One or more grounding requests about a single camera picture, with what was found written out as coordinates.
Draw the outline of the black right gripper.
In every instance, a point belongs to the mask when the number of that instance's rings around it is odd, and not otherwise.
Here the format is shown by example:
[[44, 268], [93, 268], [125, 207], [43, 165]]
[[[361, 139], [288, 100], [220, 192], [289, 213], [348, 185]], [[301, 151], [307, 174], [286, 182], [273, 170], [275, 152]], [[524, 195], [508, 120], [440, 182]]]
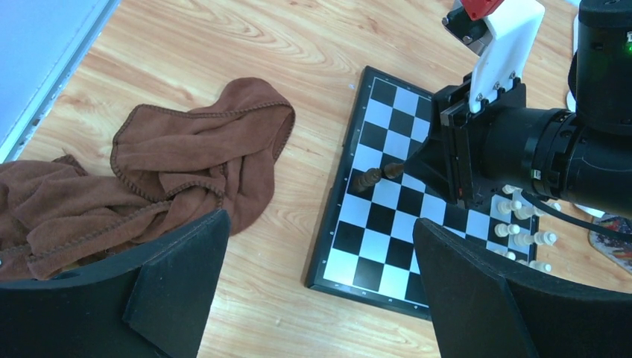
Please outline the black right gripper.
[[526, 85], [497, 89], [497, 99], [470, 110], [472, 79], [449, 85], [432, 96], [430, 131], [404, 162], [405, 173], [420, 179], [441, 199], [460, 208], [479, 208], [493, 192], [519, 174], [525, 135], [517, 112], [526, 106]]

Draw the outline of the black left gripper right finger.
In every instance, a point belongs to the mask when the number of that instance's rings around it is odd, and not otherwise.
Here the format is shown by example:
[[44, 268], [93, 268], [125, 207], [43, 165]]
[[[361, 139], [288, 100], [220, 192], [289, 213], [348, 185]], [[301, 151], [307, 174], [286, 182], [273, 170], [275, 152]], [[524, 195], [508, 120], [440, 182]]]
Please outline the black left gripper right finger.
[[442, 357], [629, 357], [631, 296], [543, 273], [418, 219]]

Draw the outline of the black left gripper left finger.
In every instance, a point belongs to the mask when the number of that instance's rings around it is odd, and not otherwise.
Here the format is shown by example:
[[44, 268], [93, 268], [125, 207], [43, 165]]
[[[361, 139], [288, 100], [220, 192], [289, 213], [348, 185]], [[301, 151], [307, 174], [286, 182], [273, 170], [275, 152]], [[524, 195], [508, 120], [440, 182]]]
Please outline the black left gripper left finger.
[[230, 235], [216, 210], [48, 280], [1, 284], [3, 357], [196, 357]]

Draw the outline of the dark brown chess pawn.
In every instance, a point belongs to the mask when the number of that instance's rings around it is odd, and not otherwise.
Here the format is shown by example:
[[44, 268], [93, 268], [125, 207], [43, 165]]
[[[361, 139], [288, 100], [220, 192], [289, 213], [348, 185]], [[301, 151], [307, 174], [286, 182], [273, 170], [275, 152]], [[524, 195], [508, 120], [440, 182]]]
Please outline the dark brown chess pawn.
[[387, 179], [395, 179], [405, 171], [404, 163], [389, 163], [383, 168], [383, 174]]

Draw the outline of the dark brown chess piece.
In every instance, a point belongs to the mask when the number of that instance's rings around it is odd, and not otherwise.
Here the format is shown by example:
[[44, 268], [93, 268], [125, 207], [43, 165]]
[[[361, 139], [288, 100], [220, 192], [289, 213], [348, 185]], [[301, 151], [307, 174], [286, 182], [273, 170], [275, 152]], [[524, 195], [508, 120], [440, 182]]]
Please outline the dark brown chess piece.
[[356, 193], [363, 192], [375, 186], [382, 179], [382, 170], [380, 168], [368, 169], [353, 177], [351, 190]]

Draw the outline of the black white chess board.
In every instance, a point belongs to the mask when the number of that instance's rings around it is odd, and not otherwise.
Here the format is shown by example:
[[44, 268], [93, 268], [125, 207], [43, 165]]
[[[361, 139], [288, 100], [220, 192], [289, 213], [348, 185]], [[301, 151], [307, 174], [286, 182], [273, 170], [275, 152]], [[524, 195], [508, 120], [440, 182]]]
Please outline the black white chess board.
[[494, 232], [500, 223], [516, 222], [512, 214], [500, 213], [498, 206], [521, 201], [518, 192], [499, 192], [482, 207], [465, 210], [447, 204], [407, 174], [354, 191], [356, 177], [403, 161], [420, 147], [429, 132], [431, 96], [371, 66], [363, 69], [306, 287], [429, 319], [412, 237], [419, 217], [488, 250], [511, 252], [527, 262], [535, 259], [535, 245], [520, 246]]

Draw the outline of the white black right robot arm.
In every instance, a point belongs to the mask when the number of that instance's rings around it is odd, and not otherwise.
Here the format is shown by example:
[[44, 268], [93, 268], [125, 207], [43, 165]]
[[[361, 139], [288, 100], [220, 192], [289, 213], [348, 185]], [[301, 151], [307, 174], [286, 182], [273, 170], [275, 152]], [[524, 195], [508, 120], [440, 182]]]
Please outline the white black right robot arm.
[[404, 171], [466, 209], [511, 185], [630, 217], [631, 3], [578, 5], [571, 110], [526, 103], [522, 73], [544, 12], [538, 1], [454, 3], [443, 26], [478, 61], [433, 95], [429, 134]]

